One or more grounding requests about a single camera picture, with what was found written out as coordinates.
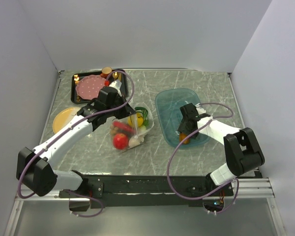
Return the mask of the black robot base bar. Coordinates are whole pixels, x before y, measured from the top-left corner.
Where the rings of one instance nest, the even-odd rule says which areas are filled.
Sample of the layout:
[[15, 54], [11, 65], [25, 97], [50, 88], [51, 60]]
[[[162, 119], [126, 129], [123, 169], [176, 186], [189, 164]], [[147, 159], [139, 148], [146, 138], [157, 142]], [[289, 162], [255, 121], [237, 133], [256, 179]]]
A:
[[[70, 201], [69, 208], [72, 211], [86, 211], [89, 208], [105, 207], [149, 207], [149, 206], [188, 206], [202, 207], [203, 204], [212, 204], [222, 209], [224, 190], [229, 196], [231, 191], [228, 183], [221, 189], [205, 176], [174, 176], [170, 178], [173, 192], [166, 176], [116, 176], [116, 175], [83, 175], [82, 186], [76, 191], [62, 192], [76, 197], [93, 197], [94, 200], [85, 202]], [[150, 193], [175, 193], [175, 196], [158, 195]], [[116, 193], [148, 193], [143, 196], [120, 196]], [[204, 199], [211, 194], [220, 194], [218, 199]]]

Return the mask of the red toy chili pepper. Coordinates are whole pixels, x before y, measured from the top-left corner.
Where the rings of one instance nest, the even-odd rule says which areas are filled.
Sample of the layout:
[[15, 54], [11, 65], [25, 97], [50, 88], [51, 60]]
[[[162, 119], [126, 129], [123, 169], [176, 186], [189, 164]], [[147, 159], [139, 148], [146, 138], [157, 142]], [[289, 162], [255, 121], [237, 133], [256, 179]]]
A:
[[120, 130], [124, 130], [126, 132], [135, 132], [135, 130], [129, 126], [128, 124], [124, 123], [124, 122], [120, 122], [120, 121], [113, 121], [113, 126], [117, 127]]

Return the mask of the clear polka dot zip bag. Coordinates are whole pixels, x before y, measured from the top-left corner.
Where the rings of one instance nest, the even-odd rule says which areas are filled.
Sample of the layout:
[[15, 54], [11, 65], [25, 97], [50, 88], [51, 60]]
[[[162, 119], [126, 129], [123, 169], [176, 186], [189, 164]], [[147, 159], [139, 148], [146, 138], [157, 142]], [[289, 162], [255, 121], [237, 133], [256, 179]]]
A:
[[[149, 119], [149, 124], [148, 124], [148, 126], [146, 126], [146, 128], [147, 128], [147, 134], [148, 134], [148, 132], [154, 127], [154, 121], [153, 121], [153, 116], [152, 116], [152, 112], [151, 112], [151, 110], [150, 110], [150, 108], [148, 107], [148, 105], [146, 104], [146, 103], [144, 103], [144, 102], [142, 102], [142, 103], [137, 103], [137, 104], [135, 104], [135, 107], [145, 107], [145, 108], [147, 108], [147, 110], [148, 110], [148, 119]], [[123, 119], [113, 119], [113, 121], [120, 121], [120, 122], [124, 122], [124, 123], [126, 123], [126, 124], [128, 124], [127, 123], [127, 119], [128, 119], [128, 117], [127, 118], [123, 118]], [[133, 129], [135, 130], [135, 132], [127, 132], [125, 135], [128, 137], [128, 139], [130, 139], [132, 136], [134, 136], [136, 133], [137, 133], [137, 129], [138, 129], [138, 127], [133, 127]], [[127, 147], [127, 148], [125, 148], [125, 149], [123, 149], [123, 150], [119, 150], [119, 151], [126, 151], [126, 150], [128, 150], [128, 149], [130, 149], [129, 147]]]

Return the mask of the orange toy tangerine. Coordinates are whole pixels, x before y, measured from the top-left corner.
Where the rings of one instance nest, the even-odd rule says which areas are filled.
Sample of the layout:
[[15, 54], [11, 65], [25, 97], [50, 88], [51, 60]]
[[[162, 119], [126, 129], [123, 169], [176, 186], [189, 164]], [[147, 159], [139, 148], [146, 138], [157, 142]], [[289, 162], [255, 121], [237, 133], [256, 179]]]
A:
[[184, 145], [187, 145], [190, 143], [190, 138], [187, 138], [187, 135], [184, 133], [179, 134], [179, 141], [182, 142]]

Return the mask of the yellow toy lemon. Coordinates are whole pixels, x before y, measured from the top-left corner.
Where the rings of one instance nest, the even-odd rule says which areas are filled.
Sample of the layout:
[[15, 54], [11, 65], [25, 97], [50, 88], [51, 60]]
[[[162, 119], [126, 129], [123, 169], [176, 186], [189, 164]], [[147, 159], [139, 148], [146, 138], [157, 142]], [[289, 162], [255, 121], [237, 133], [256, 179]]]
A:
[[127, 123], [131, 127], [141, 127], [144, 123], [142, 113], [136, 113], [136, 115], [129, 116], [127, 119]]

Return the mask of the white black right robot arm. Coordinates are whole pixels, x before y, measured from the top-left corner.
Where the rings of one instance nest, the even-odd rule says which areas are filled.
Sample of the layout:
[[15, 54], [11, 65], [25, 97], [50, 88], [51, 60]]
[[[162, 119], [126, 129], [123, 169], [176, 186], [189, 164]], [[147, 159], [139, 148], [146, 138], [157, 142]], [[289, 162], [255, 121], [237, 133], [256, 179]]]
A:
[[226, 163], [208, 174], [206, 192], [218, 195], [223, 184], [265, 163], [265, 157], [251, 128], [237, 128], [218, 121], [200, 104], [180, 107], [182, 120], [178, 127], [183, 142], [206, 135], [224, 146]]

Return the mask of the white toy daikon radish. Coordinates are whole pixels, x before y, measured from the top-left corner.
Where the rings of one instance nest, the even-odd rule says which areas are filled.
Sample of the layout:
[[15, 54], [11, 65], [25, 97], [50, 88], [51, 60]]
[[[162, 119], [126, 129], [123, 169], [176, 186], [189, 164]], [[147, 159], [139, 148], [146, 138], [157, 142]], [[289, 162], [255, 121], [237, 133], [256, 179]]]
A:
[[144, 142], [147, 128], [142, 125], [137, 129], [137, 133], [129, 139], [128, 147], [134, 148]]

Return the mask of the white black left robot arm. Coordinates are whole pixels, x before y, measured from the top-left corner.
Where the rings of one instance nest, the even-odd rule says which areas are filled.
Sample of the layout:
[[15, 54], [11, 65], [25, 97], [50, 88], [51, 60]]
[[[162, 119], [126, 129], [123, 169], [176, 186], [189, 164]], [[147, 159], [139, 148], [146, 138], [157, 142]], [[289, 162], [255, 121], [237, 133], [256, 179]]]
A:
[[135, 110], [121, 94], [118, 82], [103, 87], [98, 97], [82, 107], [58, 133], [34, 149], [25, 147], [19, 152], [16, 173], [19, 197], [25, 198], [21, 193], [22, 185], [40, 197], [52, 190], [70, 190], [76, 197], [83, 197], [88, 191], [84, 176], [77, 171], [55, 171], [55, 165], [80, 139], [108, 118], [122, 119], [133, 114]]

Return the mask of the green toy long beans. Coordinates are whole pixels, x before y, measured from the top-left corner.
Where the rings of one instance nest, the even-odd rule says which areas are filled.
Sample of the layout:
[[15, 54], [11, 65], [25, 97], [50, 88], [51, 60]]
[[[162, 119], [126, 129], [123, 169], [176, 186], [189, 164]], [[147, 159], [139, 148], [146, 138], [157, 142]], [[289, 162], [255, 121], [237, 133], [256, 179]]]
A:
[[143, 125], [148, 126], [149, 119], [148, 119], [148, 110], [145, 107], [135, 107], [136, 112], [142, 114], [143, 117]]

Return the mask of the red toy apple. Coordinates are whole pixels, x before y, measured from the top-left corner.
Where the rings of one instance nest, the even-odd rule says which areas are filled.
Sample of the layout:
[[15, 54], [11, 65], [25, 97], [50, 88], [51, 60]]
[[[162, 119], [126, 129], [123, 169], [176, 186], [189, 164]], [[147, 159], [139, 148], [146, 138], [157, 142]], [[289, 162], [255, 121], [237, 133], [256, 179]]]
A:
[[116, 149], [123, 150], [128, 147], [129, 139], [123, 133], [117, 133], [113, 138], [113, 146]]

